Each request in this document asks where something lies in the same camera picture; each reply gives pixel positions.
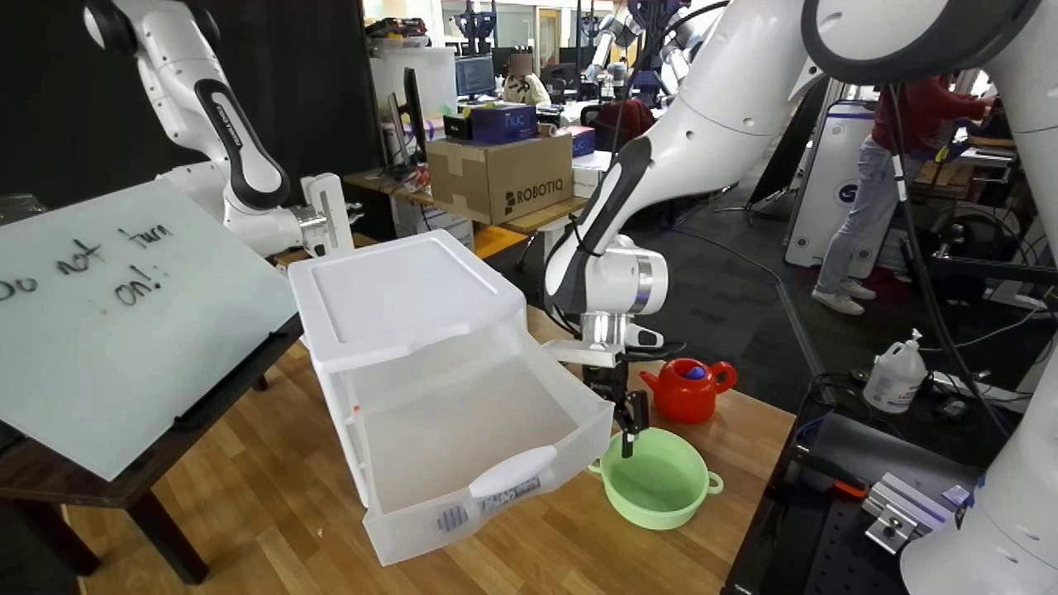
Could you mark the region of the white active robot arm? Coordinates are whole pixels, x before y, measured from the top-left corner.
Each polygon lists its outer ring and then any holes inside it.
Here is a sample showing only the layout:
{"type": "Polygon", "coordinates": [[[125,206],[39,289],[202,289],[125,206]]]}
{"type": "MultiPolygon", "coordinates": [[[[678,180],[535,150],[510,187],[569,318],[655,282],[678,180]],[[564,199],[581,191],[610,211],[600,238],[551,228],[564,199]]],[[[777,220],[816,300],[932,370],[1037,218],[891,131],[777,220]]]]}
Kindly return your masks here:
{"type": "Polygon", "coordinates": [[[633,139],[588,207],[545,258],[545,305],[575,319],[586,359],[619,367],[630,324],[666,305],[668,263],[619,238],[647,206],[721,191],[780,139],[807,86],[875,86],[874,170],[903,195],[935,127],[963,103],[945,77],[981,66],[1000,84],[1031,191],[1058,191],[1058,0],[734,0],[675,105],[633,139]]]}

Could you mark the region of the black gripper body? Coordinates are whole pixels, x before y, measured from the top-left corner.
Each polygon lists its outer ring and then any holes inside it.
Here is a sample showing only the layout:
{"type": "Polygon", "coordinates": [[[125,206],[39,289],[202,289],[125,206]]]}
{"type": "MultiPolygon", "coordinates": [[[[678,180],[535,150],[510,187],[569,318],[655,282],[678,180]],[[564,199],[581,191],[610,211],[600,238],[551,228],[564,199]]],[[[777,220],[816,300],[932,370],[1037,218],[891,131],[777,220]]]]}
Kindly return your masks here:
{"type": "Polygon", "coordinates": [[[586,367],[581,381],[616,402],[616,424],[621,431],[639,434],[647,426],[647,392],[633,386],[624,357],[611,367],[586,367]]]}

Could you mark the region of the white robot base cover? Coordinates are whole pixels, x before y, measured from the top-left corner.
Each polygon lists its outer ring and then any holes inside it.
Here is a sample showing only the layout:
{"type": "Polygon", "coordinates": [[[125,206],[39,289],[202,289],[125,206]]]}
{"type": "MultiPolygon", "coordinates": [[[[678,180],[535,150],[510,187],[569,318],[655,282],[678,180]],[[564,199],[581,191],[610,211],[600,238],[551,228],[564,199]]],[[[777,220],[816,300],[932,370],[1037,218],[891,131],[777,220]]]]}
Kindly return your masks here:
{"type": "Polygon", "coordinates": [[[959,525],[901,555],[910,595],[1058,595],[1058,359],[959,525]]]}

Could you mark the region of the white idle robot arm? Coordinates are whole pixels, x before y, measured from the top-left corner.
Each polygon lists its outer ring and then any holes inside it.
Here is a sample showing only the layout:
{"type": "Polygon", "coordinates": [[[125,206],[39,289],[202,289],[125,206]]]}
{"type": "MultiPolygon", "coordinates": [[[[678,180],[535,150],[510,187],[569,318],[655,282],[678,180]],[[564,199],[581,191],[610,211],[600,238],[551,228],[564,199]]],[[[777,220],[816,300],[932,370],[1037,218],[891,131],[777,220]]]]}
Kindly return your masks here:
{"type": "Polygon", "coordinates": [[[166,181],[184,187],[253,251],[290,249],[312,258],[355,245],[342,180],[290,180],[265,150],[219,61],[219,26],[190,0],[84,0],[84,26],[101,51],[125,54],[164,131],[198,153],[166,181]]]}

